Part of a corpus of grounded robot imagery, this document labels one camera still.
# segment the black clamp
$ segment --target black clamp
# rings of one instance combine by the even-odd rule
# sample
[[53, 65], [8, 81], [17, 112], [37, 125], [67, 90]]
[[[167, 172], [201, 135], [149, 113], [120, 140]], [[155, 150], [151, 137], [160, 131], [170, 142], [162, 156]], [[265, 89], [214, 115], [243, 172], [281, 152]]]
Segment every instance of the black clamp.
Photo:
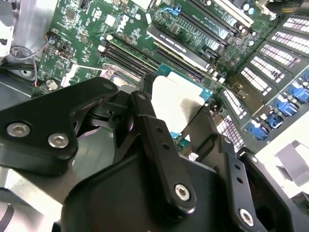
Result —
[[85, 115], [117, 93], [116, 85], [96, 77], [0, 111], [0, 165], [63, 174], [78, 150]]

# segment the capacitor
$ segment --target capacitor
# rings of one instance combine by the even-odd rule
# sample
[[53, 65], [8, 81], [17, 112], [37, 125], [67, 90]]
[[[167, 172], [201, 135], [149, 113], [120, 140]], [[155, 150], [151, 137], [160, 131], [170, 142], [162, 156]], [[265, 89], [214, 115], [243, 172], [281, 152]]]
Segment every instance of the capacitor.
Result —
[[243, 29], [243, 25], [241, 24], [236, 24], [235, 27], [240, 31]]
[[211, 0], [204, 0], [204, 5], [205, 6], [210, 6], [211, 5]]
[[56, 90], [58, 88], [58, 84], [54, 79], [47, 80], [45, 84], [50, 90]]
[[243, 35], [246, 35], [246, 34], [248, 34], [248, 31], [244, 28], [244, 29], [241, 30], [241, 33], [242, 33]]
[[254, 14], [254, 8], [250, 8], [250, 9], [248, 10], [248, 14], [250, 14], [250, 15]]
[[254, 30], [249, 31], [252, 36], [256, 36], [256, 32]]
[[247, 11], [247, 10], [249, 10], [250, 5], [246, 3], [246, 4], [243, 5], [242, 8], [243, 8], [244, 11]]
[[135, 15], [135, 18], [136, 18], [137, 20], [140, 20], [140, 19], [141, 19], [140, 14], [136, 14], [136, 15]]
[[277, 18], [276, 14], [272, 14], [271, 17], [269, 18], [270, 21], [274, 21]]

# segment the white label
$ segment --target white label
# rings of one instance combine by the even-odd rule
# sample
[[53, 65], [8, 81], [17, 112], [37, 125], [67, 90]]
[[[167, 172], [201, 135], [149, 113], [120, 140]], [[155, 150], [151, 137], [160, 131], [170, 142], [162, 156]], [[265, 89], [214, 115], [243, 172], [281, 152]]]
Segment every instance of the white label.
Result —
[[122, 17], [122, 20], [120, 22], [119, 27], [117, 28], [117, 32], [124, 32], [123, 30], [125, 29], [126, 22], [129, 20], [129, 17], [127, 15], [124, 15]]

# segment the chip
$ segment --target chip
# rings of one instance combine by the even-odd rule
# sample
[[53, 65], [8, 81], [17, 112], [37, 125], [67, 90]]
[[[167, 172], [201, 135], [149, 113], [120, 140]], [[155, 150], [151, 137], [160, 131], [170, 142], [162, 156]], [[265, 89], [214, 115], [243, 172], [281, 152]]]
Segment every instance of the chip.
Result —
[[116, 18], [114, 16], [108, 14], [107, 17], [106, 17], [106, 20], [105, 20], [105, 24], [112, 27], [112, 26], [114, 26], [115, 21], [116, 21]]
[[71, 20], [74, 20], [76, 16], [76, 13], [73, 10], [68, 9], [66, 12], [66, 17], [68, 17]]

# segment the wire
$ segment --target wire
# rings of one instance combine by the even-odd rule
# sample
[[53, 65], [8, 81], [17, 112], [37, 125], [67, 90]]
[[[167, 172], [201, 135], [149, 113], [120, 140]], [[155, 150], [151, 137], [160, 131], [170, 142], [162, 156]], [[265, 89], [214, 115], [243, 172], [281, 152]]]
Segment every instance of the wire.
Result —
[[[27, 59], [32, 59], [33, 62], [33, 69], [34, 69], [34, 85], [35, 87], [37, 86], [37, 82], [38, 82], [38, 70], [37, 70], [37, 64], [35, 62], [35, 56], [37, 54], [39, 54], [42, 50], [44, 50], [47, 46], [49, 45], [49, 41], [47, 41], [39, 50], [37, 50], [36, 52], [32, 52], [30, 49], [24, 47], [24, 46], [20, 46], [20, 45], [16, 45], [13, 46], [10, 50], [11, 55], [16, 59], [16, 60], [27, 60]], [[14, 51], [20, 51], [20, 50], [24, 50], [27, 53], [29, 53], [30, 55], [27, 57], [18, 57], [17, 53], [14, 54]]]
[[21, 70], [21, 71], [34, 71], [32, 64], [2, 64], [0, 70]]

